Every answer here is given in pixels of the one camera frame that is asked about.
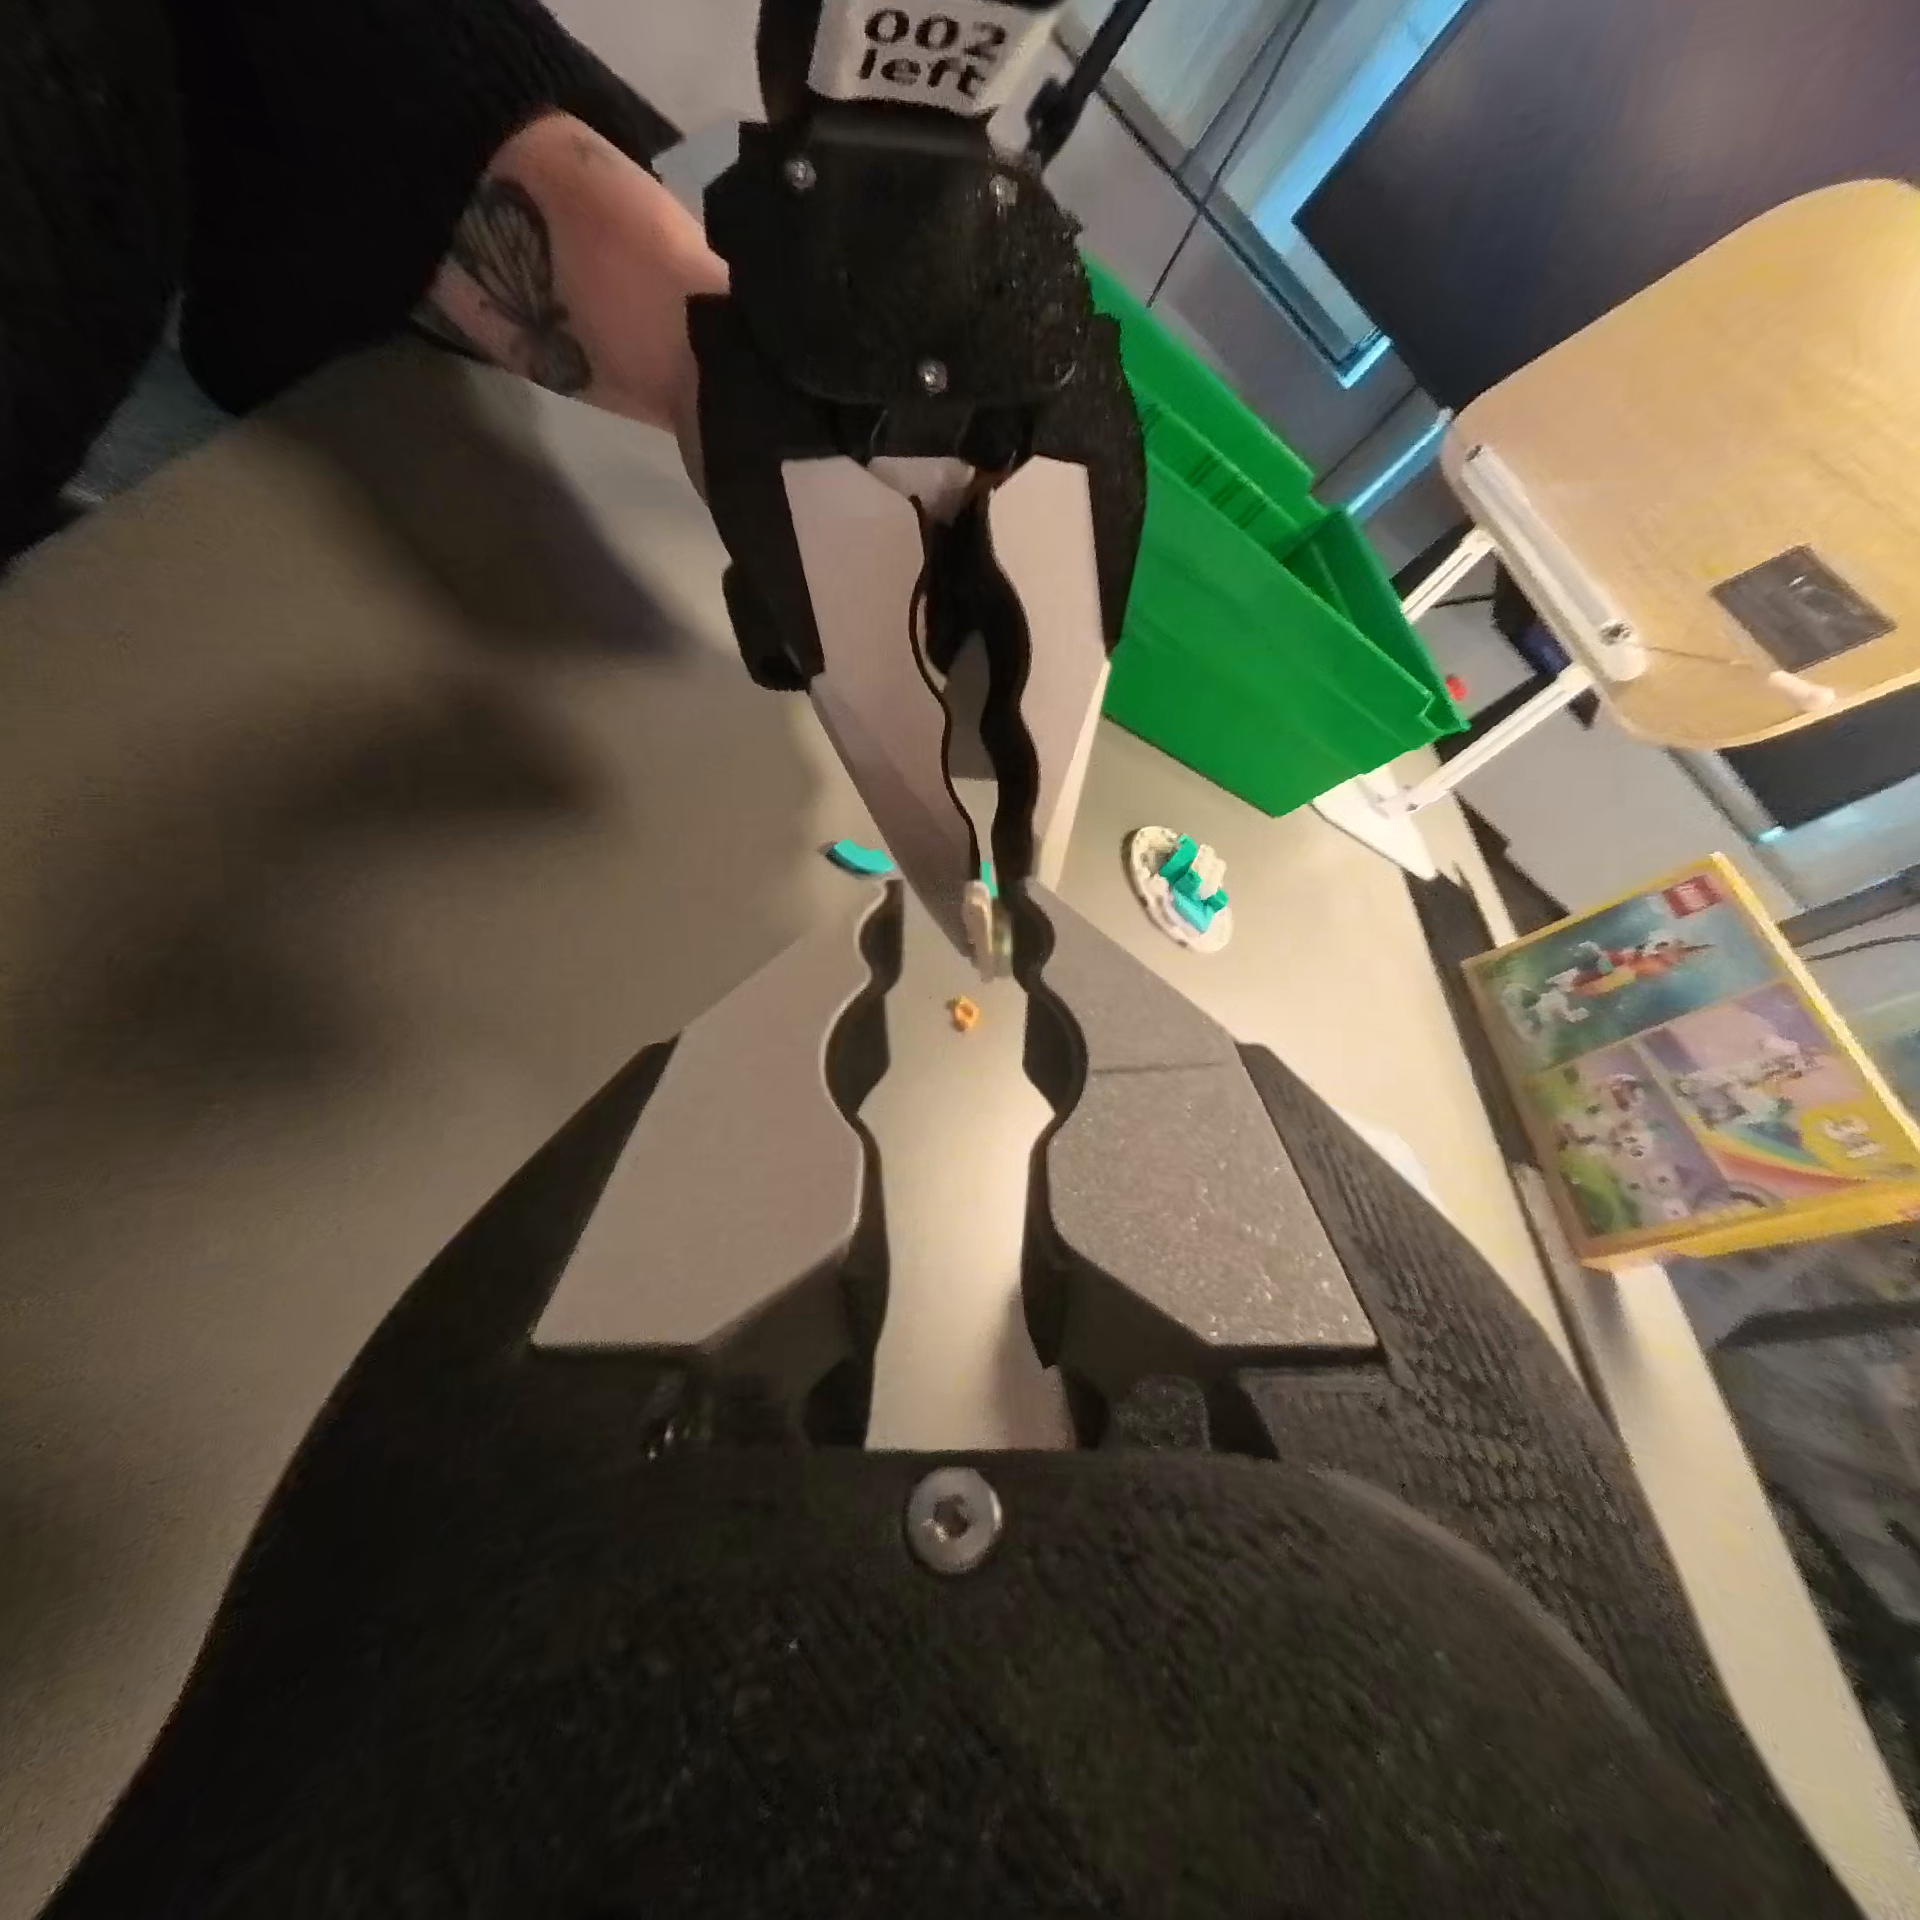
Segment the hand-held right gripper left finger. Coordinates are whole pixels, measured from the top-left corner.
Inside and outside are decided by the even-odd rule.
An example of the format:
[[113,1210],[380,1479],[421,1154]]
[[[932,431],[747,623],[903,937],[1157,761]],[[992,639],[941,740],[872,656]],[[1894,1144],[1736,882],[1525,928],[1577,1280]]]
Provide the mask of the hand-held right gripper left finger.
[[673,1037],[534,1323],[542,1351],[876,1351],[889,1255],[859,1108],[889,1065],[903,895],[857,887]]

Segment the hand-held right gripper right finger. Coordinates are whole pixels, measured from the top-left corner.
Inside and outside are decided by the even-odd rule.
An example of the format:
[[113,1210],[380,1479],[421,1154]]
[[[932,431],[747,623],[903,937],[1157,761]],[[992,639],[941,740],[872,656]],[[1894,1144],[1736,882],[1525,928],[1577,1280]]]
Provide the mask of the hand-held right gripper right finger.
[[1049,1370],[1373,1357],[1379,1336],[1230,1028],[1056,896],[1015,915],[1023,1321]]

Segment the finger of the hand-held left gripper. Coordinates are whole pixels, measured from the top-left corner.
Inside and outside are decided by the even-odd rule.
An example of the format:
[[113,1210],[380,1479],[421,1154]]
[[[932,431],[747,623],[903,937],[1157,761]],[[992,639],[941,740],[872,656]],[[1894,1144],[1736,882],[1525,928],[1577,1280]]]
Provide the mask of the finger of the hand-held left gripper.
[[947,763],[948,712],[916,643],[919,506],[843,456],[782,467],[822,665],[806,698],[900,877],[968,937],[972,821]]
[[983,517],[992,595],[979,738],[995,817],[972,881],[979,906],[1027,881],[1059,882],[1111,676],[1088,472],[1030,459]]

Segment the person's left forearm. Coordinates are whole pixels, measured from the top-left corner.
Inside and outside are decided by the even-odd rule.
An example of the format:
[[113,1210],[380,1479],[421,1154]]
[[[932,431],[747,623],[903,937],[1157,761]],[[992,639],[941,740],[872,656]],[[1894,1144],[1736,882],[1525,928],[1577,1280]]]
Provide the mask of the person's left forearm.
[[727,263],[656,161],[681,132],[544,4],[4,4],[3,543],[175,322],[245,417],[417,329],[670,432]]

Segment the white round lego plate assembly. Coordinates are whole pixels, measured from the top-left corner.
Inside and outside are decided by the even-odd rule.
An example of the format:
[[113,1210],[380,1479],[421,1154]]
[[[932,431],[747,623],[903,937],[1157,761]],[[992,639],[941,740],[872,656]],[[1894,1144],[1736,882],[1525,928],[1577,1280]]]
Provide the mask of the white round lego plate assembly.
[[1235,925],[1227,867],[1209,844],[1163,826],[1140,826],[1123,842],[1123,867],[1161,937],[1193,954],[1227,947]]

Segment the colourful lego set box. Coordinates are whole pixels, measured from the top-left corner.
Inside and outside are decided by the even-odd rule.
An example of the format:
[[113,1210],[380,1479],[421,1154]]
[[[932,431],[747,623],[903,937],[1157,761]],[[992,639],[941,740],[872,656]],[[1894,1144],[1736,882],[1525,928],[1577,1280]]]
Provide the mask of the colourful lego set box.
[[1915,1226],[1915,1117],[1725,856],[1460,973],[1580,1265]]

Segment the stacked green plastic bins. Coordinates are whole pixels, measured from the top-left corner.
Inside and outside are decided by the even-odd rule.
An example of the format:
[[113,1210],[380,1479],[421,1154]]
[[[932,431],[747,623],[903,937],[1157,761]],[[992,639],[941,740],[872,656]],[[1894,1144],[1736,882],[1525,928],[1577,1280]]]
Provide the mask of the stacked green plastic bins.
[[1093,255],[1144,456],[1104,713],[1269,819],[1467,730],[1358,521]]

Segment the light wooden side table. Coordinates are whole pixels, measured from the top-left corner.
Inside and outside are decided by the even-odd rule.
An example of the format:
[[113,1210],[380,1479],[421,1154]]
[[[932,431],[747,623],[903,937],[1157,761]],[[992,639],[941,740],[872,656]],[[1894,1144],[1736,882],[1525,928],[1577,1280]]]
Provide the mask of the light wooden side table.
[[[1311,808],[1433,876],[1417,817],[1592,695],[1680,755],[1787,757],[1776,826],[1915,771],[1917,195],[1838,184],[1729,231],[1476,399],[1441,437],[1464,514],[1404,597],[1438,609],[1501,564],[1567,664],[1435,772],[1387,769]],[[1894,633],[1779,667],[1712,588],[1808,544]]]

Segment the black desk socket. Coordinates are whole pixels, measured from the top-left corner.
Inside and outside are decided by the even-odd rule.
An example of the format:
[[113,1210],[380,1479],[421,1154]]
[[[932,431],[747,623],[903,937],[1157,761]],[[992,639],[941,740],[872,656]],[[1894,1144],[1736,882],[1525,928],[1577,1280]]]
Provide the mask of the black desk socket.
[[1803,671],[1894,633],[1894,623],[1796,544],[1712,588],[1712,602],[1779,667]]

